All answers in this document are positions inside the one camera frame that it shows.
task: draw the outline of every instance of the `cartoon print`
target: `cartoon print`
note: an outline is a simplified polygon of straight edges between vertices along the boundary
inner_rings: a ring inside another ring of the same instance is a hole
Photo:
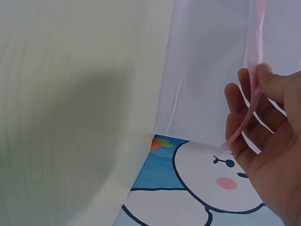
[[[230,151],[186,142],[173,155],[183,188],[133,189],[123,210],[142,226],[209,226],[212,212],[249,214],[264,204]]]
[[[209,209],[251,213],[262,206],[260,197],[230,150],[216,157],[204,145],[188,142],[174,155],[174,167],[182,184]]]
[[[165,139],[159,139],[159,138],[153,138],[151,142],[151,148],[150,151],[153,152],[157,150],[159,147],[173,147],[172,144],[169,143],[169,140]]]

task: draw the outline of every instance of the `black outline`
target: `black outline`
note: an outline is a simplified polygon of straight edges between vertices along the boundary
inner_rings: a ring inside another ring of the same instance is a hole
[[[265,206],[264,203],[261,203],[260,205],[258,205],[257,207],[255,207],[254,209],[251,209],[251,210],[247,210],[247,211],[242,211],[242,212],[233,212],[233,211],[226,211],[226,210],[220,210],[220,209],[217,209],[217,208],[214,208],[210,205],[208,205],[207,203],[205,203],[204,201],[202,201],[200,198],[198,198],[184,183],[184,181],[181,179],[177,169],[176,169],[176,166],[175,166],[175,155],[178,151],[178,149],[183,145],[179,145],[175,151],[174,151],[174,155],[173,155],[173,159],[172,159],[172,162],[173,162],[173,168],[174,168],[174,171],[175,171],[175,174],[176,176],[178,177],[180,183],[182,184],[182,186],[192,195],[192,197],[194,197],[197,201],[199,201],[202,205],[205,206],[205,208],[208,208],[209,210],[213,210],[214,212],[218,212],[218,213],[232,213],[232,214],[250,214],[250,213],[254,213],[256,211],[258,211],[259,209],[261,209],[261,207]]]
[[[135,190],[135,191],[186,191],[188,192],[185,188],[181,188],[181,189],[172,189],[172,188],[164,188],[164,189],[157,189],[157,190]],[[131,218],[133,219],[136,223],[140,224],[141,226],[149,226],[146,223],[142,222],[141,220],[139,220],[137,217],[135,217],[125,205],[122,205],[122,210]],[[210,212],[209,208],[207,208],[206,206],[204,206],[205,212],[208,214],[208,219],[206,221],[206,223],[204,224],[204,226],[210,226],[213,220],[213,215]]]
[[[125,205],[122,205],[121,207],[123,209],[123,211],[134,221],[136,221],[138,224],[142,225],[142,226],[149,226],[145,223],[143,223],[142,221],[140,221],[138,218],[136,218],[128,209]]]
[[[155,191],[187,191],[186,188],[184,187],[179,187],[179,188],[164,188],[164,187],[158,187],[158,188],[139,188],[139,187],[134,187],[131,189],[131,192],[134,192],[134,191],[152,191],[152,192],[155,192]]]

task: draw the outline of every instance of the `white surface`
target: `white surface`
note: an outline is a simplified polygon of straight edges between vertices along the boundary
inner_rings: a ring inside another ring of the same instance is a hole
[[[265,60],[274,71],[300,69],[299,0],[269,0]],[[176,0],[156,134],[211,145],[225,141],[227,83],[238,82],[258,26],[254,0]]]
[[[259,207],[262,200],[250,180],[239,176],[244,171],[231,151],[224,151],[215,160],[211,149],[196,142],[183,144],[174,158],[179,177],[205,205],[227,212],[246,212]]]
[[[203,226],[209,216],[187,191],[134,191],[125,206],[148,226]]]
[[[0,1],[1,226],[112,225],[150,150],[173,4]]]

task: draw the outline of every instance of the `pink plastic film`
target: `pink plastic film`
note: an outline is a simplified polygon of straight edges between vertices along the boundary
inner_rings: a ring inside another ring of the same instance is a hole
[[[255,0],[255,5],[259,17],[259,28],[256,32],[256,37],[252,49],[250,51],[250,56],[248,59],[248,70],[250,74],[250,84],[251,84],[251,102],[249,110],[246,114],[244,121],[241,123],[240,127],[236,132],[221,146],[223,150],[228,149],[229,146],[240,136],[247,123],[250,121],[253,113],[258,105],[261,88],[258,84],[257,79],[257,66],[263,62],[263,21],[264,15],[267,7],[267,0]]]

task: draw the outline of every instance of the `finger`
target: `finger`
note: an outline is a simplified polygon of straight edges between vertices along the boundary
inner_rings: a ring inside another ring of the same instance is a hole
[[[238,114],[230,113],[228,115],[226,126],[226,139],[229,139],[232,136],[232,134],[238,129],[242,121],[243,118]],[[250,166],[257,154],[248,146],[242,135],[240,135],[230,145],[230,149],[237,163],[248,175]]]
[[[225,96],[231,113],[245,118],[248,107],[245,104],[239,87],[235,84],[229,84],[225,89]],[[252,116],[244,129],[245,135],[262,151],[273,135],[267,128],[258,122],[255,116]]]
[[[263,93],[284,109],[294,133],[301,134],[301,72],[289,76],[280,76],[271,72],[267,64],[257,69],[258,81]]]
[[[241,84],[241,89],[246,99],[250,102],[251,88],[248,70],[239,70],[238,78]],[[255,112],[257,113],[260,120],[273,132],[275,132],[285,122],[287,122],[287,118],[280,111],[278,111],[264,95],[261,95]]]

